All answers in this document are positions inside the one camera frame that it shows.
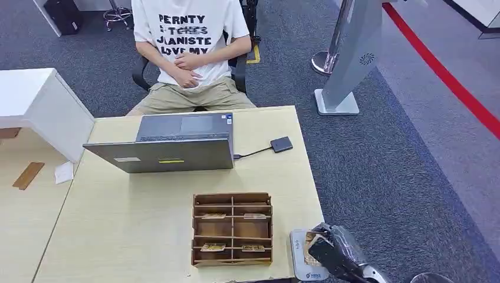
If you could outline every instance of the chair armrest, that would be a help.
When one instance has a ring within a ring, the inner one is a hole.
[[[134,70],[132,71],[132,80],[134,80],[134,82],[138,86],[146,91],[149,91],[149,89],[151,88],[151,86],[144,79],[144,69],[146,68],[148,62],[149,60],[146,57],[141,56],[139,63],[134,67]]]
[[[236,68],[233,73],[233,79],[235,81],[236,88],[242,93],[246,93],[245,71],[246,71],[246,54],[243,54],[238,56],[236,61]]]

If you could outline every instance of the wooden organizer box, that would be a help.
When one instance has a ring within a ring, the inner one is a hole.
[[[193,229],[194,266],[272,262],[272,206],[267,193],[194,195]],[[222,251],[202,251],[207,244],[225,246]]]

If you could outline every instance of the white t-shirt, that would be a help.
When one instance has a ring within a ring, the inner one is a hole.
[[[204,54],[249,34],[239,0],[132,0],[136,41],[149,42],[170,62],[183,52]],[[193,70],[203,78],[198,87],[231,76],[227,61]],[[158,81],[178,83],[160,69]]]

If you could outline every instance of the robotic hand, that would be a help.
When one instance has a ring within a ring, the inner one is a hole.
[[[342,226],[321,223],[308,252],[338,279],[352,283],[390,283],[387,277],[367,263],[356,240]]]

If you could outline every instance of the red floor stripe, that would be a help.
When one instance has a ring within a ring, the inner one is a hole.
[[[410,42],[422,59],[429,65],[434,73],[443,81],[444,84],[454,93],[454,95],[472,112],[474,116],[490,130],[497,139],[500,139],[500,121],[491,114],[430,52],[424,43],[417,37],[412,29],[404,22],[403,18],[397,13],[390,3],[383,3],[389,17],[396,24],[397,28],[403,33],[404,37]]]

